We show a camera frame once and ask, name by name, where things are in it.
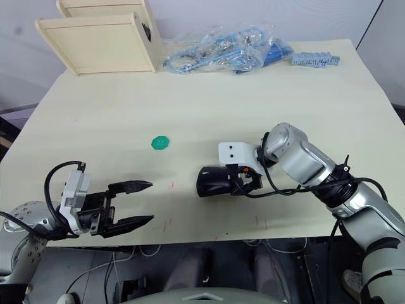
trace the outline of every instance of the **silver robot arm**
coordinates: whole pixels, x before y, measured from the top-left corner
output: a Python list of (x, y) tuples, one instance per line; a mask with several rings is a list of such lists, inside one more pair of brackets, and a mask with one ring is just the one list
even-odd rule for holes
[[(61, 164), (53, 171), (69, 164)], [(90, 175), (84, 174), (84, 163), (80, 167), (72, 170), (61, 204), (52, 202), (56, 218), (43, 201), (24, 203), (9, 214), (0, 213), (6, 217), (0, 228), (0, 303), (8, 303), (10, 298), (14, 303), (24, 299), (25, 288), (34, 276), (49, 240), (77, 238), (88, 232), (110, 238), (133, 231), (153, 219), (152, 215), (136, 216), (123, 218), (114, 224), (115, 208), (111, 206), (111, 200), (118, 193), (141, 191), (152, 183), (143, 180), (117, 182), (108, 185), (105, 192), (87, 194)]]
[[(347, 165), (336, 165), (312, 144), (305, 133), (281, 123), (268, 135), (264, 155), (292, 179), (313, 187), (353, 179)], [(402, 217), (364, 182), (320, 189), (313, 193), (366, 252), (363, 261), (362, 303), (405, 301), (405, 223)]]
[[(260, 176), (266, 174), (263, 164), (265, 167), (279, 164), (302, 187), (315, 187), (311, 192), (326, 204), (344, 230), (366, 252), (362, 303), (378, 299), (385, 304), (404, 303), (405, 223), (402, 217), (368, 187), (364, 179), (355, 179), (346, 163), (336, 165), (308, 142), (303, 131), (290, 124), (278, 124), (265, 135), (261, 144), (221, 142), (220, 162), (226, 169), (202, 168), (197, 180), (198, 194), (246, 195), (261, 188)], [(239, 177), (243, 173), (253, 181), (245, 184)]]

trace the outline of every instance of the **beige table surface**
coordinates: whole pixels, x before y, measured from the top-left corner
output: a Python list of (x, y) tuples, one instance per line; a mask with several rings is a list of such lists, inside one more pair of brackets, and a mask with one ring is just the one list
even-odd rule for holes
[[(116, 220), (155, 218), (134, 232), (90, 235), (51, 246), (107, 246), (229, 239), (326, 236), (334, 220), (312, 194), (263, 199), (199, 198), (202, 166), (218, 164), (218, 143), (259, 143), (267, 130), (289, 122), (337, 163), (350, 154), (355, 176), (372, 177), (405, 215), (405, 127), (350, 41), (295, 42), (301, 51), (342, 58), (326, 69), (287, 62), (255, 73), (105, 73), (61, 75), (40, 102), (0, 167), (0, 209), (44, 200), (48, 171), (68, 160), (87, 163), (90, 192), (109, 183), (143, 179), (154, 187), (113, 200)], [(170, 138), (155, 151), (151, 141)], [(70, 169), (58, 172), (51, 196), (60, 200)], [(279, 187), (294, 186), (279, 169)]]

